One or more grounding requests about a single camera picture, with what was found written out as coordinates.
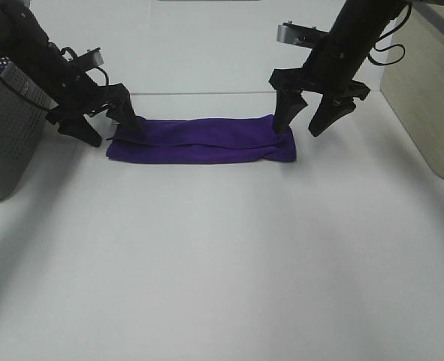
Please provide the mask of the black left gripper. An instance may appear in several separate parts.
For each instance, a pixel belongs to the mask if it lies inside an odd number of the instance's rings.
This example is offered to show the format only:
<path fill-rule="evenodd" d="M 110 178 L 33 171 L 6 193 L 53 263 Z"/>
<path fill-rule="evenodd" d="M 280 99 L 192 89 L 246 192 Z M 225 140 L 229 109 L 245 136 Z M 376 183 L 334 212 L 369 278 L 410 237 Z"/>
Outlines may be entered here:
<path fill-rule="evenodd" d="M 89 75 L 68 62 L 64 56 L 45 58 L 45 92 L 57 106 L 47 113 L 51 123 L 58 123 L 58 132 L 76 138 L 92 147 L 101 146 L 101 136 L 84 116 L 93 117 L 102 111 L 107 117 L 131 132 L 141 132 L 142 127 L 132 107 L 126 87 L 110 85 L 106 71 L 104 85 L 98 85 Z"/>

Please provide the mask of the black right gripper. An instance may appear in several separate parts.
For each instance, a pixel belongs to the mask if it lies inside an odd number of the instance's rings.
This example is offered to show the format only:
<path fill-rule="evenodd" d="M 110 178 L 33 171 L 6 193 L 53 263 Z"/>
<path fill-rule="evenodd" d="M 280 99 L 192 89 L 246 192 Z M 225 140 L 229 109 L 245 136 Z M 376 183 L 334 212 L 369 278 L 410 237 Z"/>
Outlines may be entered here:
<path fill-rule="evenodd" d="M 273 130 L 284 133 L 307 106 L 302 94 L 322 94 L 309 124 L 313 136 L 321 135 L 340 118 L 352 113 L 353 98 L 364 100 L 370 89 L 354 76 L 367 57 L 371 38 L 365 35 L 279 35 L 280 43 L 311 49 L 300 68 L 275 69 L 269 84 L 276 90 Z"/>

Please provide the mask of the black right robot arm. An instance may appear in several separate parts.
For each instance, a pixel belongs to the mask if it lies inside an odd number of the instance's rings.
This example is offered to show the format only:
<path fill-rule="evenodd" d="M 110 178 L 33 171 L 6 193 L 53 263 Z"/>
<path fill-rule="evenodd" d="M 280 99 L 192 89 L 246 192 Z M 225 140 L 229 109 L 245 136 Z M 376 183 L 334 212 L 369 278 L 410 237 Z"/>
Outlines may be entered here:
<path fill-rule="evenodd" d="M 370 89 L 354 76 L 408 1 L 347 1 L 329 32 L 303 28 L 313 48 L 300 68 L 275 69 L 269 84 L 276 90 L 273 130 L 281 134 L 307 106 L 303 92 L 318 93 L 322 100 L 310 124 L 317 137 L 356 109 L 355 100 L 365 100 Z"/>

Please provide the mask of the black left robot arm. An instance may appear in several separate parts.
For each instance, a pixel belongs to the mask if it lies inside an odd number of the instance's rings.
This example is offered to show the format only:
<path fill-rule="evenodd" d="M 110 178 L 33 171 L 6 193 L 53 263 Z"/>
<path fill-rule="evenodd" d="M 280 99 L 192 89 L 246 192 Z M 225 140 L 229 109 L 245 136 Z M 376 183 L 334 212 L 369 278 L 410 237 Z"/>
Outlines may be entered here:
<path fill-rule="evenodd" d="M 121 83 L 101 86 L 87 74 L 101 69 L 100 49 L 78 55 L 70 47 L 58 48 L 20 1 L 0 1 L 0 56 L 9 58 L 56 103 L 49 109 L 19 96 L 45 111 L 59 133 L 99 147 L 101 136 L 87 118 L 101 112 L 133 133 L 142 131 L 127 88 Z"/>

